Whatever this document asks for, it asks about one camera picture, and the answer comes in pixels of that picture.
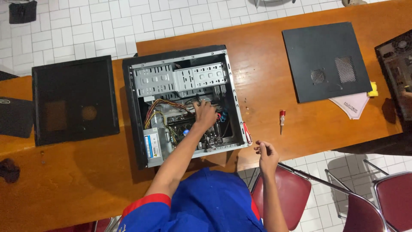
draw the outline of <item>blue shirt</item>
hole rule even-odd
[[[119,232],[265,232],[245,182],[204,168],[180,182],[172,199],[152,194],[129,205]]]

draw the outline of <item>chair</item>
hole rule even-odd
[[[259,4],[260,4],[260,0],[257,0],[256,8],[259,8]]]
[[[310,181],[278,166],[276,169],[281,208],[289,230],[294,230],[302,217],[312,188]],[[259,214],[263,215],[263,179],[259,175],[252,188],[252,197]]]
[[[296,175],[300,175],[306,179],[317,181],[321,184],[327,185],[339,192],[343,192],[349,196],[349,205],[348,205],[348,214],[346,218],[345,227],[343,232],[389,232],[388,225],[381,213],[381,211],[370,201],[367,199],[357,195],[356,193],[352,192],[350,188],[344,185],[341,181],[337,179],[337,181],[342,184],[343,187],[336,186],[332,183],[324,181],[320,178],[314,177],[309,175],[303,171],[293,169],[289,166],[286,166],[282,163],[279,163],[278,166],[282,167],[283,169],[294,173]]]
[[[372,195],[388,224],[399,231],[412,229],[412,172],[389,175],[368,160],[363,162],[386,175],[372,182]]]

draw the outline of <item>foot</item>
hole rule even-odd
[[[350,7],[350,6],[367,4],[367,2],[362,1],[362,0],[342,0],[342,4],[346,7]]]

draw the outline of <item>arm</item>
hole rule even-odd
[[[263,177],[263,223],[269,232],[289,232],[278,196],[275,172],[279,155],[272,144],[256,141],[255,147],[260,154],[259,166]]]
[[[172,198],[192,159],[199,140],[206,130],[216,122],[216,109],[211,106],[210,102],[203,100],[200,106],[198,106],[197,102],[193,106],[196,111],[196,122],[186,137],[160,166],[145,196],[163,193]]]

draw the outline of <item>screwdriver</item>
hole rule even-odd
[[[285,115],[286,115],[286,111],[282,110],[280,112],[280,116],[281,116],[281,135],[282,135],[282,130],[283,130],[283,123],[285,122]]]

